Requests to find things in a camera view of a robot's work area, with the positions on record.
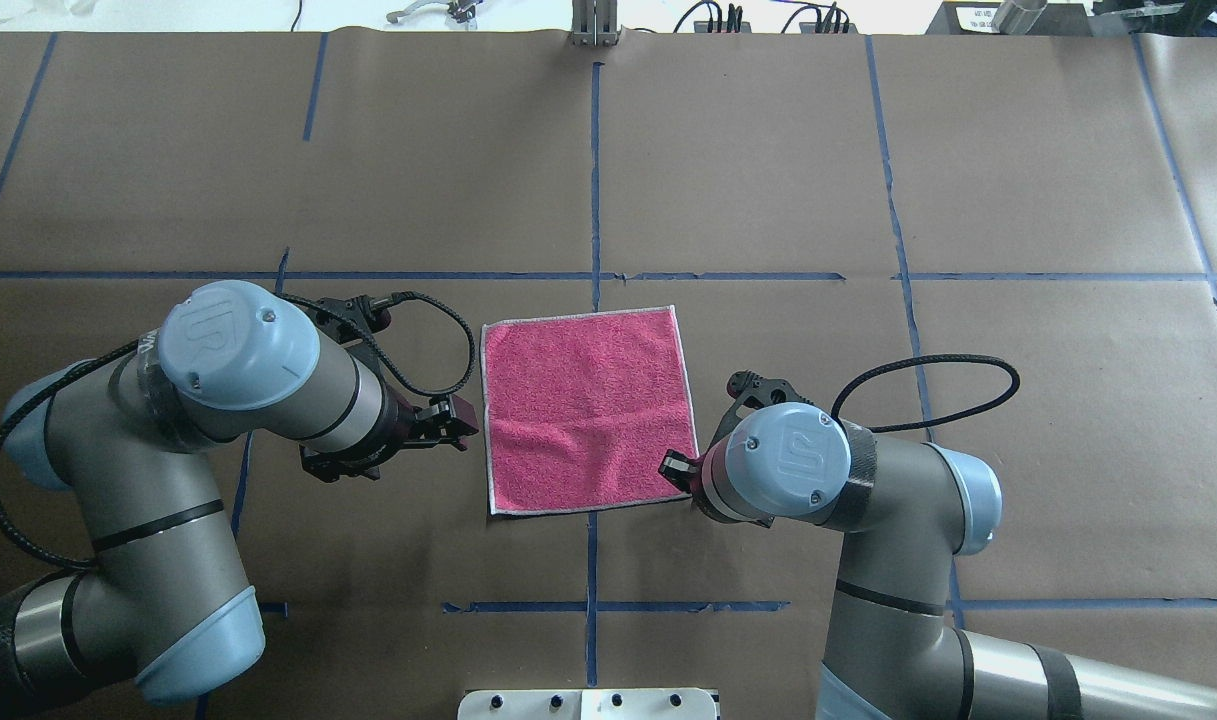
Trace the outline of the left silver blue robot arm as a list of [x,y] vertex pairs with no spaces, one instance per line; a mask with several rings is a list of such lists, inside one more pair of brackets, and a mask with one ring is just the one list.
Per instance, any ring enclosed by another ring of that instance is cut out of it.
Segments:
[[398,452],[465,450],[460,384],[417,389],[374,341],[389,306],[215,281],[159,328],[15,393],[0,423],[0,531],[46,576],[0,597],[0,719],[131,682],[196,701],[256,665],[260,604],[209,454],[265,431],[319,480]]

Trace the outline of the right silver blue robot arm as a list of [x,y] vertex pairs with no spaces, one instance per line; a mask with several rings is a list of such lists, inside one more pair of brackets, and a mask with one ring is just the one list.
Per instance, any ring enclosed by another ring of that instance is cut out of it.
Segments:
[[762,407],[658,473],[724,523],[842,534],[818,719],[1217,719],[1217,690],[950,626],[950,568],[1002,521],[996,471],[809,404]]

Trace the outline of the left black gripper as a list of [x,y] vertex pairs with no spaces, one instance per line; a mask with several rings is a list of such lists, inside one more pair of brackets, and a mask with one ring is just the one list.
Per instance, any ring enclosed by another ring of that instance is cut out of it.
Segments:
[[461,396],[430,396],[430,404],[419,406],[383,386],[378,420],[370,431],[370,462],[385,462],[404,448],[467,451],[473,433],[479,433],[479,420],[473,405]]

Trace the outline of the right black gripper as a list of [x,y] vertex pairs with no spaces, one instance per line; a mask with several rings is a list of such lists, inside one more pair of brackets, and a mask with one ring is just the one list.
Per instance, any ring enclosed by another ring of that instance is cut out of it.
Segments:
[[695,505],[710,506],[707,484],[703,480],[703,457],[688,457],[680,451],[667,451],[660,461],[658,474],[671,486],[675,486],[677,493],[690,496]]

